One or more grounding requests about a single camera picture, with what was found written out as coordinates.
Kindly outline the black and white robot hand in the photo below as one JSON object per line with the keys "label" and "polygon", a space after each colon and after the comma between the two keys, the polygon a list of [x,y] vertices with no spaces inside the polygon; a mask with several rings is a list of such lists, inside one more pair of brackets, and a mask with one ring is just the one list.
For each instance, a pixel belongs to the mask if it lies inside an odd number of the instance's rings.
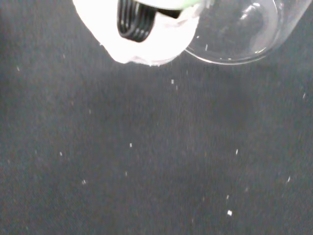
{"label": "black and white robot hand", "polygon": [[109,56],[121,64],[167,64],[191,43],[201,0],[75,0],[75,10]]}

